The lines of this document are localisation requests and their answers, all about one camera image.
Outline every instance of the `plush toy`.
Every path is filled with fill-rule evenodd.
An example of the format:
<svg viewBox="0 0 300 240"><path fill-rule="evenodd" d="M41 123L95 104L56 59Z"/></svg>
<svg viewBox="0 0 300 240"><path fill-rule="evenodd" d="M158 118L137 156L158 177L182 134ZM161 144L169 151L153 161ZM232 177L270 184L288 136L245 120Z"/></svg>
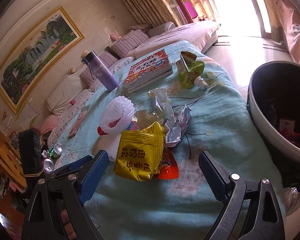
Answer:
<svg viewBox="0 0 300 240"><path fill-rule="evenodd" d="M69 70L68 70L68 74L69 75L71 75L71 74L73 74L73 73L75 73L76 72L76 69L74 68L74 67L72 67L72 68L70 68Z"/></svg>
<svg viewBox="0 0 300 240"><path fill-rule="evenodd" d="M111 39L111 41L116 41L116 40L120 39L120 37L115 33L111 33L110 39Z"/></svg>
<svg viewBox="0 0 300 240"><path fill-rule="evenodd" d="M85 52L82 53L82 58L84 58L85 56L87 56L89 54L89 52L86 50Z"/></svg>

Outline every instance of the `trash bin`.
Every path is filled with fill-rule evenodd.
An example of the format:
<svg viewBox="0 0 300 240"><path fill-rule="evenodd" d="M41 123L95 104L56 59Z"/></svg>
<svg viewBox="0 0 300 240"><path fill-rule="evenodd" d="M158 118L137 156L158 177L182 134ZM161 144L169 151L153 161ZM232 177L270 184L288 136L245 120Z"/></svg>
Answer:
<svg viewBox="0 0 300 240"><path fill-rule="evenodd" d="M299 191L300 65L261 65L250 80L247 109L282 174L283 186Z"/></svg>

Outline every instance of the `lavender water bottle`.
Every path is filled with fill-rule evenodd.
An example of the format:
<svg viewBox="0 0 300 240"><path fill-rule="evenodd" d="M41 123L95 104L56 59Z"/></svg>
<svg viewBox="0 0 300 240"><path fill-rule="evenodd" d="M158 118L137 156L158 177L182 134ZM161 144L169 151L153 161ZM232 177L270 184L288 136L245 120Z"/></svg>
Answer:
<svg viewBox="0 0 300 240"><path fill-rule="evenodd" d="M91 51L82 60L91 72L100 80L108 91L113 91L119 85L119 81L110 73L105 65L101 62L97 54Z"/></svg>

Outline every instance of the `green can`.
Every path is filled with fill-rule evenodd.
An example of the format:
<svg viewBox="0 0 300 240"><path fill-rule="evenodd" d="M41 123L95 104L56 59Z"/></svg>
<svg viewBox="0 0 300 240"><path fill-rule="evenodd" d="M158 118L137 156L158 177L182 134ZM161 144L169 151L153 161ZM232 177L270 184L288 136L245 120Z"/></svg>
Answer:
<svg viewBox="0 0 300 240"><path fill-rule="evenodd" d="M49 156L52 160L56 160L63 153L63 146L61 143L57 143L49 149Z"/></svg>

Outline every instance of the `waterfall painting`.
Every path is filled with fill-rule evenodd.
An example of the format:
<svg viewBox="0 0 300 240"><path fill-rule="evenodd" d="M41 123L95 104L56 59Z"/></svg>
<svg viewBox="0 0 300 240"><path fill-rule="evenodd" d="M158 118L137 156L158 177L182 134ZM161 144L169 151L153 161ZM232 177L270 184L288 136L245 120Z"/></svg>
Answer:
<svg viewBox="0 0 300 240"><path fill-rule="evenodd" d="M82 39L62 7L22 37L0 67L0 93L15 113L53 65Z"/></svg>

